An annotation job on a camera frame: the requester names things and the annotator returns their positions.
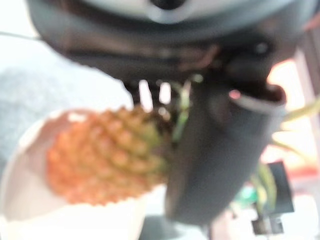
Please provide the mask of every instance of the pineapple skin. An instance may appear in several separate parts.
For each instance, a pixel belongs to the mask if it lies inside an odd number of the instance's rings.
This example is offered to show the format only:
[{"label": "pineapple skin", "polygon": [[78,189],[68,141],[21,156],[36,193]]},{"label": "pineapple skin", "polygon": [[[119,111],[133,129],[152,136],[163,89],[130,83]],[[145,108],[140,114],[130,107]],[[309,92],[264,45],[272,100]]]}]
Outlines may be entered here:
[{"label": "pineapple skin", "polygon": [[137,198],[167,181],[168,161],[154,151],[165,141],[140,106],[76,122],[47,151],[46,179],[71,204],[106,205]]}]

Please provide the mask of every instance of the gray fabric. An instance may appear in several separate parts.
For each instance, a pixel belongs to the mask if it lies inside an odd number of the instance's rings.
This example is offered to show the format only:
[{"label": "gray fabric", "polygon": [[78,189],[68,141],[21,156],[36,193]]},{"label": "gray fabric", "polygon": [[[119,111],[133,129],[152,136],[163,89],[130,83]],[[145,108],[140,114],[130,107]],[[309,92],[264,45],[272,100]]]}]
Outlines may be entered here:
[{"label": "gray fabric", "polygon": [[0,173],[19,138],[50,112],[130,106],[123,84],[73,63],[41,41],[0,36]]}]

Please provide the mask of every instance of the cable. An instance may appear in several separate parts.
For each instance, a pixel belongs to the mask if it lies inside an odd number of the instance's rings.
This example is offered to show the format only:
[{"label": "cable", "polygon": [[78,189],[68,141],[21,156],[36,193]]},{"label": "cable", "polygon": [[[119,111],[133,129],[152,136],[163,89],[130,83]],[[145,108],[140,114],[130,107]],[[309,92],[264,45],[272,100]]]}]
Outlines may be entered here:
[{"label": "cable", "polygon": [[26,40],[32,40],[32,41],[42,41],[40,37],[24,36],[24,35],[16,34],[13,32],[6,32],[6,31],[0,31],[0,36],[8,36],[8,37],[14,37],[14,38],[26,39]]}]

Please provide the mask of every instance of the black machine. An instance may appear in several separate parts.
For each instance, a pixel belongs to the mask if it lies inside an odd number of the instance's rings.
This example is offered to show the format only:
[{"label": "black machine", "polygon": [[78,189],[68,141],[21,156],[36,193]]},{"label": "black machine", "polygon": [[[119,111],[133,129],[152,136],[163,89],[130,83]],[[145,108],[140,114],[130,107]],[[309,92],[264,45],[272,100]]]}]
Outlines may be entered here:
[{"label": "black machine", "polygon": [[208,224],[255,170],[284,115],[284,91],[267,83],[291,57],[318,0],[28,0],[57,52],[123,81],[159,106],[161,82],[192,85],[192,107],[167,186],[166,215]]}]

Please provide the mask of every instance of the white bowl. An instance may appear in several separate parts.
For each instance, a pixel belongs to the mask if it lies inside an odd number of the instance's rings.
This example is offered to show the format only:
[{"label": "white bowl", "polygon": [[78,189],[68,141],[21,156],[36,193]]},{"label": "white bowl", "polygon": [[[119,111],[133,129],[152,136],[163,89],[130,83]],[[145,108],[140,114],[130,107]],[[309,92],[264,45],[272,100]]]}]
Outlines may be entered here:
[{"label": "white bowl", "polygon": [[45,181],[46,151],[55,136],[86,110],[50,115],[22,136],[4,171],[0,188],[2,240],[137,240],[145,217],[146,196],[106,206],[68,204]]}]

